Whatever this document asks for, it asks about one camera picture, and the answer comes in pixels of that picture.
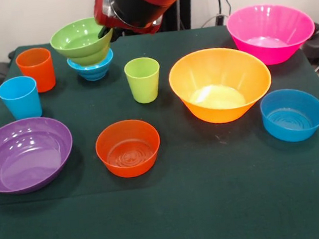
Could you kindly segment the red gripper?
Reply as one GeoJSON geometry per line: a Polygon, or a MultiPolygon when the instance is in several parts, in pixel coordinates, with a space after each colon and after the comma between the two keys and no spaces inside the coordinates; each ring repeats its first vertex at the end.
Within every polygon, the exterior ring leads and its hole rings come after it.
{"type": "Polygon", "coordinates": [[[98,39],[110,33],[110,42],[118,40],[119,30],[155,33],[163,21],[162,8],[146,0],[95,0],[94,17],[96,23],[102,26],[98,39]]]}

